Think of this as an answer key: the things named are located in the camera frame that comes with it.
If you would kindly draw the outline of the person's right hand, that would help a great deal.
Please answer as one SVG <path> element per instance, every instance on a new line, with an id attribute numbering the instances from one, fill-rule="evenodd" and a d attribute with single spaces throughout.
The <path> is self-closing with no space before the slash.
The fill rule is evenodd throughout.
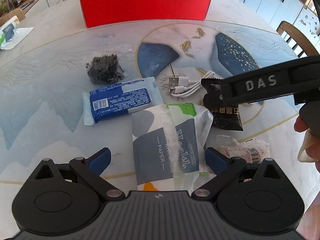
<path id="1" fill-rule="evenodd" d="M 315 163 L 317 171 L 319 169 L 319 138 L 312 135 L 308 125 L 299 116 L 294 124 L 294 130 L 296 132 L 306 132 L 305 137 L 298 152 L 298 160 L 302 163 Z"/>

